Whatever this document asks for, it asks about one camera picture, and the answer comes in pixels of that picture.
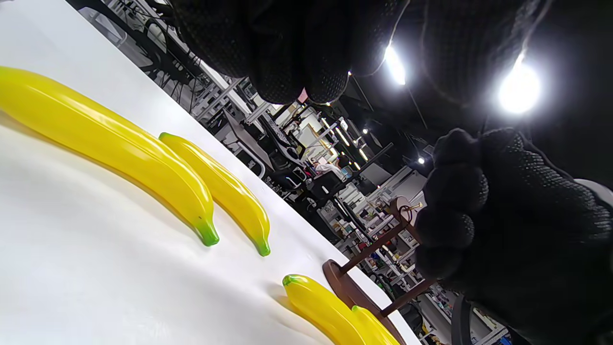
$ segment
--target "office chair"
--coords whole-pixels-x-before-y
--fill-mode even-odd
[[[270,173],[270,177],[286,191],[298,190],[308,179],[300,161],[301,156],[268,114],[262,114],[258,121],[272,143],[268,156],[274,171]]]
[[[143,33],[147,35],[154,26],[157,26],[164,35],[166,46],[166,53],[161,57],[160,70],[168,73],[170,80],[175,80],[184,85],[189,85],[190,81],[201,76],[204,72],[200,66],[196,65],[194,59],[190,58],[175,40],[168,35],[168,32],[159,25],[156,19],[149,18],[147,20]]]

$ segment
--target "white table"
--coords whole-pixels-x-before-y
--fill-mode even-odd
[[[204,247],[135,185],[0,115],[0,343],[331,344],[287,309],[280,283],[300,273],[327,286],[322,263],[344,256],[71,6],[0,2],[0,65],[56,79],[154,135],[194,141],[244,181],[272,227],[262,258],[217,207],[221,241]],[[350,275],[389,303],[360,271]],[[398,312],[390,318],[419,344]]]

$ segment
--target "black ceiling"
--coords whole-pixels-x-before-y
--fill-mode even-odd
[[[358,127],[371,128],[378,139],[383,138],[383,145],[384,141],[395,143],[405,162],[394,166],[412,165],[418,154],[415,146],[425,146],[411,142],[407,134],[434,145],[439,136],[455,127],[476,134],[487,116],[488,128],[529,128],[534,143],[556,165],[575,177],[613,187],[613,164],[608,159],[613,149],[613,3],[554,2],[536,30],[525,60],[539,74],[543,92],[521,124],[502,116],[496,107],[462,109],[451,104],[425,80],[416,43],[422,8],[420,1],[409,5],[393,40],[405,65],[406,85],[397,85],[383,65],[372,76],[352,77],[340,99]]]

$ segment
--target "ceiling light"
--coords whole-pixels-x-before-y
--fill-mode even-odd
[[[345,143],[345,145],[349,146],[349,142],[347,141],[347,139],[345,139],[345,136],[342,135],[341,131],[338,129],[338,127],[336,127],[337,133],[338,135],[341,137],[341,139],[343,140],[343,142]]]
[[[392,72],[392,77],[400,85],[405,84],[405,67],[402,66],[402,61],[396,54],[396,51],[391,45],[385,49],[385,61]]]
[[[502,108],[512,114],[523,114],[530,110],[541,94],[541,82],[528,66],[522,63],[523,55],[503,81],[498,94]]]
[[[360,149],[360,154],[362,155],[362,158],[364,158],[365,161],[368,161],[368,157],[366,157],[366,153],[364,153],[362,149]]]

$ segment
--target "plastic banana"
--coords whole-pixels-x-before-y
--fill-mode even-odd
[[[322,331],[336,345],[370,345],[370,335],[360,332],[356,315],[330,290],[309,277],[290,274],[283,286],[299,314]]]
[[[219,241],[213,200],[198,174],[154,136],[49,78],[0,67],[0,109],[32,130],[142,187],[190,225]]]
[[[270,254],[270,222],[257,198],[231,172],[192,142],[169,133],[159,139],[184,159],[209,187],[213,199],[240,225],[261,256]]]
[[[368,330],[371,334],[373,344],[377,345],[400,345],[396,338],[389,333],[379,320],[368,309],[360,306],[351,308],[353,314],[362,323],[361,329]]]

